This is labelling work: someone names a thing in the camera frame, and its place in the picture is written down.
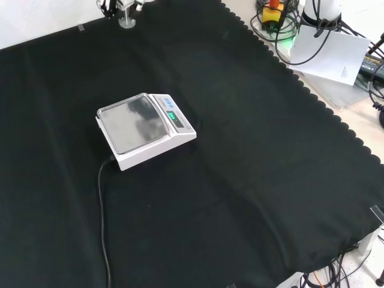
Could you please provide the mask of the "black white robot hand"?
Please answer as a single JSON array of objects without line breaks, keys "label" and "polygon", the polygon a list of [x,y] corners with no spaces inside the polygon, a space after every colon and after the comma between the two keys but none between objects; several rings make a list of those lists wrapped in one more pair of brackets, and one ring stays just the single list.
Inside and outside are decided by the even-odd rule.
[{"label": "black white robot hand", "polygon": [[96,1],[97,7],[103,13],[104,17],[111,19],[115,17],[119,12],[128,16],[130,10],[141,11],[143,6],[147,2],[153,2],[153,0],[103,0]]}]

